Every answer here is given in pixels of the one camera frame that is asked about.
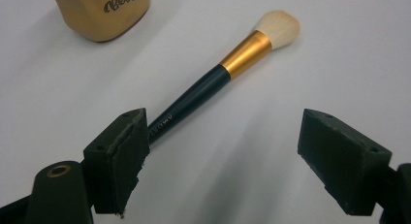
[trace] brush handle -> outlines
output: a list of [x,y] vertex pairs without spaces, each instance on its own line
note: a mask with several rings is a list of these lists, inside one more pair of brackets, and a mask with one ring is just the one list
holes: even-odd
[[222,65],[218,64],[211,69],[148,126],[149,142],[154,143],[217,93],[230,79],[230,73]]

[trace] gold ferrule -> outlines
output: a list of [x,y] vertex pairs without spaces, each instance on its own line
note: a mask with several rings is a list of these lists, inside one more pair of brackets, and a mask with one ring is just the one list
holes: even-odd
[[226,68],[230,73],[231,79],[234,79],[258,62],[271,50],[272,45],[269,38],[262,32],[255,30],[233,49],[233,51],[220,62],[220,65]]

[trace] white bristles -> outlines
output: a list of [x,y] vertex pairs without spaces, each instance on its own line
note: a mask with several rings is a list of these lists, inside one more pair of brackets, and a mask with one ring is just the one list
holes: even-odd
[[299,21],[284,11],[272,11],[263,15],[256,30],[271,41],[272,49],[290,45],[300,33]]

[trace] white background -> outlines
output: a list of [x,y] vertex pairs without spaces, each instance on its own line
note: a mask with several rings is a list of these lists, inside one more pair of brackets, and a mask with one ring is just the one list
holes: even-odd
[[330,113],[411,162],[411,0],[151,0],[120,38],[90,42],[54,0],[0,0],[0,207],[120,114],[151,122],[268,11],[300,20],[272,52],[159,140],[124,220],[377,223],[347,216],[297,155],[302,111]]

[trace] makeup brush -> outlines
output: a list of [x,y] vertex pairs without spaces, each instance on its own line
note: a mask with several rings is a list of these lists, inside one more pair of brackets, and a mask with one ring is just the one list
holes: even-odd
[[267,53],[290,45],[299,33],[299,22],[284,11],[272,11],[263,15],[255,30],[247,38],[148,126],[149,142],[154,143],[230,80],[258,62]]

